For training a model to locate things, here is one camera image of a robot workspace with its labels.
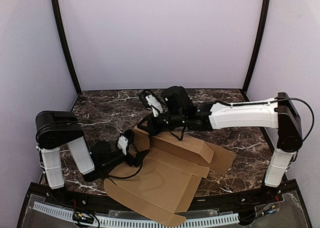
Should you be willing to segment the black right frame post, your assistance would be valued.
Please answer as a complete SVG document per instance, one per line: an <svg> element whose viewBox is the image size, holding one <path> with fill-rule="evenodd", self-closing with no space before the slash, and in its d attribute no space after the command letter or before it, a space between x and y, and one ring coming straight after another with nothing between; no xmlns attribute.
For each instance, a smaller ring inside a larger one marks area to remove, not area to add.
<svg viewBox="0 0 320 228"><path fill-rule="evenodd" d="M248 69L246 72L246 76L245 76L243 86L241 89L244 94L248 93L248 90L249 90L249 87L250 87L250 84L252 81L252 77L253 77L253 74L255 71L256 63L257 63L260 48L261 48L261 43L262 43L263 36L264 36L265 26L266 26L266 22L267 22L269 4L270 4L270 0L262 0L261 12L260 12L260 16L259 16L256 37L255 37Z"/></svg>

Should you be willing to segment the small green circuit board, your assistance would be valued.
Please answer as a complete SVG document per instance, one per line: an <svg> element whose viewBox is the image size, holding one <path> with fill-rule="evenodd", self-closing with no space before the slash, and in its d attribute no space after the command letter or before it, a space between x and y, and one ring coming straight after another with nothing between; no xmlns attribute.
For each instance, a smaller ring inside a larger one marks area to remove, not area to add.
<svg viewBox="0 0 320 228"><path fill-rule="evenodd" d="M85 224L93 224L95 219L86 213L80 213L80 212L74 212L72 215L72 220L74 222L78 222L78 223L85 223Z"/></svg>

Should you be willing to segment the brown cardboard box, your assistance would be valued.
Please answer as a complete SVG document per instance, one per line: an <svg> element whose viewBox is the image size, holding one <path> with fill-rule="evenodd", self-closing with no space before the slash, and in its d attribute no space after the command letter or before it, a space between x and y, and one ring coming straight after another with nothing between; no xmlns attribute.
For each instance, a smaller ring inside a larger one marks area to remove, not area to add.
<svg viewBox="0 0 320 228"><path fill-rule="evenodd" d="M106 180L119 181L121 188L133 192L142 190L143 193L167 188L181 191L189 184L195 184L195 195L201 180L207 178L210 170L224 175L236 157L231 151L187 134L179 141L169 132L149 136L136 126L133 132L137 149L149 150L149 153L138 174L135 173L137 168L126 163L114 168L111 178L106 178L103 183L107 195ZM167 227L176 227L187 219L180 213L172 218L157 214L151 220Z"/></svg>

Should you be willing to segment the black left frame post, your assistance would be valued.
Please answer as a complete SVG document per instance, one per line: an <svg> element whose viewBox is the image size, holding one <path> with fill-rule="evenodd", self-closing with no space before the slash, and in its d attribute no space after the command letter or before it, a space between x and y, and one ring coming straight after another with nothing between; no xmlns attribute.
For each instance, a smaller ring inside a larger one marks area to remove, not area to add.
<svg viewBox="0 0 320 228"><path fill-rule="evenodd" d="M65 59L66 65L67 65L67 69L68 69L73 87L75 89L75 92L76 92L77 96L79 96L82 94L82 89L81 89L81 85L80 85L79 79L76 74L76 69L75 69L75 66L74 66L74 63L72 60L72 56L71 56L71 52L69 49L69 45L68 45L68 41L67 41L65 29L64 29L59 0L51 0L51 5L52 5L54 20L55 20L59 40L60 40L60 45L61 45L62 52L64 55L64 59Z"/></svg>

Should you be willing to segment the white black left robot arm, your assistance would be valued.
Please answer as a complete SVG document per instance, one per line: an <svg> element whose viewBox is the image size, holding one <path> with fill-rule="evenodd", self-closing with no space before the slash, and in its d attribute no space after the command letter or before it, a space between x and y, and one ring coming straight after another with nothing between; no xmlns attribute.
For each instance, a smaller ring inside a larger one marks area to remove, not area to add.
<svg viewBox="0 0 320 228"><path fill-rule="evenodd" d="M74 113L69 111L41 111L35 118L40 165L48 186L55 190L63 188L65 180L62 170L61 148L67 147L83 179L90 183L98 179L127 180L136 176L143 167L149 150L139 151L135 144L135 133L121 133L111 148L102 140L88 148L85 133ZM111 171L122 163L136 167L134 174L114 176Z"/></svg>

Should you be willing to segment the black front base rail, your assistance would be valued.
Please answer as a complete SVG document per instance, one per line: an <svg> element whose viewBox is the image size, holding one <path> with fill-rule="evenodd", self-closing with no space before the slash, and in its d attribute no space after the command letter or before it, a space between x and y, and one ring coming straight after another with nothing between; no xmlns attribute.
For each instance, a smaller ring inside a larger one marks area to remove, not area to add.
<svg viewBox="0 0 320 228"><path fill-rule="evenodd" d="M106 180L109 195L94 195L75 192L66 188L51 189L32 182L28 195L38 195L46 202L90 213L107 214L110 210L134 211L154 218L172 218L188 211L218 209L221 212L240 213L245 218L257 206L278 203L284 195L295 191L300 198L301 192L296 180L288 180L278 187L262 185L259 188L229 194L195 197L195 184L190 183L182 190L173 188L153 189L144 193L141 189L132 191L120 187L120 182Z"/></svg>

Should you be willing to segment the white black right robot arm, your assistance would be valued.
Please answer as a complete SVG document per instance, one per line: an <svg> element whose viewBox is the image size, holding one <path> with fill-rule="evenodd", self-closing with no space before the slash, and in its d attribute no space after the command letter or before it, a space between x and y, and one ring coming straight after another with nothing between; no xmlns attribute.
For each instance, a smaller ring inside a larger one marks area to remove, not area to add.
<svg viewBox="0 0 320 228"><path fill-rule="evenodd" d="M137 123L137 127L150 136L162 132L212 132L224 128L258 127L277 130L277 143L264 176L264 185L276 188L295 161L309 134L303 134L301 117L293 102L304 100L279 92L276 97L258 101L224 102L215 100L195 105L182 86L171 86L158 97L144 89L139 100L152 112Z"/></svg>

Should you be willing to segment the black frame post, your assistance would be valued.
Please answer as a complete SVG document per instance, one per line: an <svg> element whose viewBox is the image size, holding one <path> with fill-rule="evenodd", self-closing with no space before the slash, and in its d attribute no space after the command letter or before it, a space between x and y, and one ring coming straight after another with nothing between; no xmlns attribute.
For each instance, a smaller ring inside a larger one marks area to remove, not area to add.
<svg viewBox="0 0 320 228"><path fill-rule="evenodd" d="M60 40L60 45L61 45L62 52L64 55L64 59L65 59L66 65L67 65L67 69L68 69L73 87L75 89L75 92L76 92L77 96L79 96L82 94L82 89L81 89L81 85L80 85L79 79L76 74L76 69L75 69L75 66L74 66L74 63L72 60L72 56L71 56L71 52L69 49L69 45L68 45L68 41L67 41L65 29L64 29L59 0L51 0L51 5L52 5L54 20L55 20L59 40Z"/></svg>
<svg viewBox="0 0 320 228"><path fill-rule="evenodd" d="M253 74L255 71L256 63L257 63L260 48L261 48L261 43L262 43L263 36L264 36L265 26L266 26L266 22L267 22L269 4L270 4L270 0L262 0L261 12L260 12L260 16L259 16L256 37L255 37L248 69L246 72L246 76L245 76L243 86L241 89L244 94L248 93L248 90L249 90L249 87L250 87L250 84L252 81L252 77L253 77Z"/></svg>

